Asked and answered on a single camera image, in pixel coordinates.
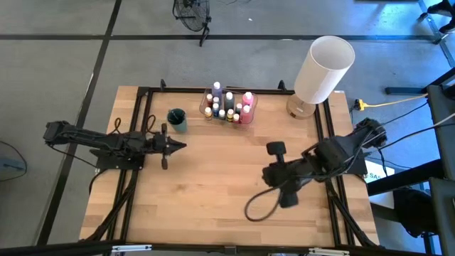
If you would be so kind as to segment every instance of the white cylinder lampshade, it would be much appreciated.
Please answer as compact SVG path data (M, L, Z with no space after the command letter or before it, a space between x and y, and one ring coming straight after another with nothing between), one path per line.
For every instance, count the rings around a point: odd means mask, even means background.
M322 36L310 46L294 91L307 104L319 104L327 99L355 60L353 47L342 38Z

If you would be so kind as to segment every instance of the desk fan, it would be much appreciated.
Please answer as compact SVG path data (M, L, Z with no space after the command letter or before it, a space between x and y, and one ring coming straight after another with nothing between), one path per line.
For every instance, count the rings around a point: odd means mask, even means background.
M212 20L210 17L209 0L174 0L172 14L176 19L180 19L185 27L191 31L199 32L202 29L202 36L199 40L199 46L206 40L210 29L208 23Z

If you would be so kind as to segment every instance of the wooden tabletop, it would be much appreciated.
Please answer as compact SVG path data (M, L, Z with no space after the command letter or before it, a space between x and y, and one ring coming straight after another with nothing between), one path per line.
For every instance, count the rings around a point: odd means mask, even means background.
M119 87L108 132L113 130L117 117L122 118L120 131L128 131L136 93L137 87ZM334 246L323 183L307 184L298 192L299 205L278 208L268 220L253 223L243 213L248 199L268 188L262 180L262 168L275 158L267 154L266 143L284 141L285 160L299 158L303 150L318 141L315 119L290 117L285 108L288 96L259 95L254 121L248 129L235 129L205 121L199 112L202 96L154 93L151 103L151 113L157 117L154 129L166 121L170 109L179 107L186 111L188 132L177 134L169 126L169 135L188 146L168 159L168 170L161 168L161 156L146 157L139 172L127 242ZM329 103L335 133L347 135L352 131L352 124L344 93L333 92ZM320 108L327 136L323 106ZM138 128L142 114L139 116ZM109 170L94 183L81 238L91 235L109 213L118 177L118 170ZM344 180L352 216L368 237L378 242L365 184L351 175L345 175ZM251 205L250 215L257 218L267 213L277 194L275 191L258 198ZM122 214L117 221L116 238ZM346 243L339 213L338 222L342 241Z

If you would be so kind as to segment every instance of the blue cup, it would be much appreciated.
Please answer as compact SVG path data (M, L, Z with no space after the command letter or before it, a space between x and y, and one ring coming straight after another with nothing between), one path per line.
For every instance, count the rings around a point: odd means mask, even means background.
M187 131L186 113L182 109L169 110L167 120L176 132L183 133Z

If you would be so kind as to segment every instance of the small bottle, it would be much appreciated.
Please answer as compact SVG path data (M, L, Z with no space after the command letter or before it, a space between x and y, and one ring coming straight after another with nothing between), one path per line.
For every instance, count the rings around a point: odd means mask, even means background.
M226 92L225 96L225 110L234 109L234 95L232 92Z
M226 114L226 120L228 122L232 122L232 119L234 118L234 110L228 110Z
M242 105L246 106L249 105L250 107L253 106L253 94L251 92L246 92L242 96Z
M213 97L218 97L218 99L221 99L223 96L223 89L221 88L221 84L219 82L215 82L213 84L212 95Z
M219 97L213 97L213 104L217 103L218 106L221 106L220 98Z
M213 95L211 95L210 93L207 94L207 107L212 107L213 105Z
M218 103L213 103L213 117L218 117L220 111L220 105Z
M242 124L249 124L252 120L251 107L246 105L242 108L240 113L240 122Z
M235 114L240 114L242 111L242 103L237 103L235 106Z
M206 107L204 115L205 115L205 119L210 121L212 119L212 109L209 107Z
M218 113L218 118L224 120L226 118L226 111L220 110Z
M239 114L234 114L234 118L232 118L234 120L234 123L235 124L238 124L240 122L240 115Z

